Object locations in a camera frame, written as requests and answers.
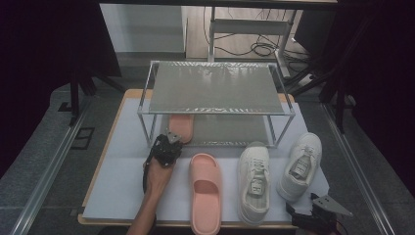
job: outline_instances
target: black strap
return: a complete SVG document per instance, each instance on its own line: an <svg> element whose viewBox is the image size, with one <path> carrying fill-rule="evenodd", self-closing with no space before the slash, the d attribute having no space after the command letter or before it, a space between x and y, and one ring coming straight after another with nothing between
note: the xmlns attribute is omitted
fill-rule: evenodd
<svg viewBox="0 0 415 235"><path fill-rule="evenodd" d="M150 161L155 157L159 163L163 166L169 166L174 164L177 158L180 157L182 144L178 141L175 143L169 143L167 136L161 134L156 138L155 143L153 144L152 150L150 151L149 157L147 157L144 165L143 173L143 191L147 191L147 175L149 173ZM152 234L156 230L157 216L153 220L152 228L149 231L149 234Z"/></svg>

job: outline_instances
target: metal frame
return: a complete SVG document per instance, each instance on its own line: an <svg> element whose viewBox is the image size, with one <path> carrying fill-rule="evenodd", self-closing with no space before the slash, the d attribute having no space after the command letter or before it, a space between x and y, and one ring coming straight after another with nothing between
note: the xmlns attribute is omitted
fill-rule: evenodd
<svg viewBox="0 0 415 235"><path fill-rule="evenodd" d="M144 136L147 140L147 145L148 145L149 148L152 146L152 143L154 141L155 127L156 127L156 121L157 121L158 115L171 115L172 114L172 112L150 113L149 111L144 110L144 100L145 100L145 97L146 97L147 89L149 87L149 81L153 76L155 76L155 73L156 73L155 68L158 65L159 65L159 61L151 61L150 71L147 75L146 85L145 85L145 88L143 90L143 94L141 95L140 104L139 104L138 111L137 111L137 115L140 119L141 126L143 127L143 133L144 133ZM271 72L271 75L272 75L273 79L278 79L279 80L279 83L281 84L281 88L284 91L284 95L286 97L287 104L289 106L290 112L289 113L283 113L283 114L280 114L280 115L269 114L269 113L256 114L256 115L258 115L258 116L267 116L268 125L270 127L270 132L271 132L271 138L272 138L272 141L273 141L272 145L269 145L268 147L278 148L278 145L281 142L284 134L287 132L287 129L290 126L294 116L296 115L296 112L294 111L293 105L291 104L291 101L290 101L290 97L288 96L288 94L285 90L285 87L283 85L284 83L282 82L282 80L280 78L282 74L281 74L281 70L280 70L279 66L276 66L275 64L268 64L268 67L270 69L273 68L276 72L276 74L274 72ZM209 112L208 114L204 113L204 112L192 112L192 113L179 112L179 113L175 113L175 114L181 114L181 115L223 115L223 113L221 113L221 112L218 112L218 113ZM153 121L152 121L152 126L150 127L150 133L149 133L149 128L148 128L148 126L146 125L146 123L144 121L143 115L153 115ZM289 117L289 119L288 119L286 125L284 126L283 131L281 132L278 139L275 136L275 131L274 131L273 124L272 124L272 121L271 121L272 116ZM239 146L239 145L244 146L245 144L246 143L234 143L233 146ZM213 146L213 145L192 145L192 144L189 144L189 146Z"/></svg>
<svg viewBox="0 0 415 235"><path fill-rule="evenodd" d="M207 50L207 61L214 62L214 35L216 33L282 35L281 45L275 52L275 57L277 58L283 77L291 77L284 59L284 51L296 14L297 10L294 10L287 22L216 19L215 7L212 7L208 34L209 46Z"/></svg>

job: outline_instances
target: metal rod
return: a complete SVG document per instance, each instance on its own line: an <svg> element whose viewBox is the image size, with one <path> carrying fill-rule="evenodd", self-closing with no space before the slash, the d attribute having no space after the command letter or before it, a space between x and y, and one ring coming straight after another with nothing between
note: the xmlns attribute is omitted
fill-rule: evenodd
<svg viewBox="0 0 415 235"><path fill-rule="evenodd" d="M209 44L208 44L208 55L207 55L207 61L208 62L214 62L214 11L215 8L211 8L211 14L210 14L210 27L208 32L209 37Z"/></svg>
<svg viewBox="0 0 415 235"><path fill-rule="evenodd" d="M287 45L288 38L290 37L290 32L294 24L294 18L296 17L296 13L297 13L297 10L293 10L293 14L291 15L290 19L287 22L286 30L284 32L283 39L281 41L281 45L280 45L280 48L277 54L279 58L282 58L284 56L285 47Z"/></svg>

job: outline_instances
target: cable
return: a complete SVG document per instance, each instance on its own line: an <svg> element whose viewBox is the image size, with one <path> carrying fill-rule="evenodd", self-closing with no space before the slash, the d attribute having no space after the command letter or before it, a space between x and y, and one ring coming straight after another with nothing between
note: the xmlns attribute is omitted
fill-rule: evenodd
<svg viewBox="0 0 415 235"><path fill-rule="evenodd" d="M267 13L266 18L265 18L265 10L262 9L256 15L255 18L257 19L262 14L261 19L262 20L268 20L270 14L271 14L271 11L272 11L272 9L269 9L268 10L268 13ZM285 18L286 12L287 12L287 10L284 10L283 19ZM228 14L233 19L233 16L230 13L230 8L228 8ZM235 34L236 33L230 33L230 34L227 34L227 35L224 35L224 36L214 37L214 40L221 39L221 38L225 38L225 37L229 37L229 36L232 36L232 35L235 35ZM206 7L204 7L204 35L205 35L205 40L207 42L207 45L209 45L210 42L208 40L207 31L206 31ZM265 39L269 43L260 42L260 39ZM230 52L230 51L228 51L228 50L226 50L224 48L221 48L221 47L214 47L214 48L215 49L218 49L218 50L221 50L221 51L224 51L224 52L226 52L226 53L228 53L230 55L233 55L233 56L244 56L244 55L250 54L251 52L254 52L254 53L256 53L260 57L268 57L268 56L274 54L276 52L276 50L279 48L279 41L280 41L280 35L278 36L278 42L277 43L274 43L273 41L271 41L266 36L259 34L258 35L258 38L256 39L256 42L251 45L251 50L249 50L247 52L244 52L244 53L233 53L233 52ZM293 51L288 51L288 52L296 53L296 54L299 54L299 55L300 54L304 54L304 53L298 53L298 52L293 52ZM307 63L307 60L306 59L295 58L295 57L290 56L290 55L288 55L286 53L284 54L284 57L286 59L288 59L288 60L293 61L293 63L299 63L299 62L301 62L301 63Z"/></svg>

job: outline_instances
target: pink slipper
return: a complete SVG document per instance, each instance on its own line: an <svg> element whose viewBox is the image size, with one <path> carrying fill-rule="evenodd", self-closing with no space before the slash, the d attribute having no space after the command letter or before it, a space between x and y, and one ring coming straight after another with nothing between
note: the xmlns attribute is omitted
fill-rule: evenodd
<svg viewBox="0 0 415 235"><path fill-rule="evenodd" d="M192 230L197 235L217 234L222 214L222 178L214 157L195 155L190 161L190 179L193 190Z"/></svg>
<svg viewBox="0 0 415 235"><path fill-rule="evenodd" d="M178 135L181 135L180 142L188 143L193 136L193 115L170 115L168 129Z"/></svg>

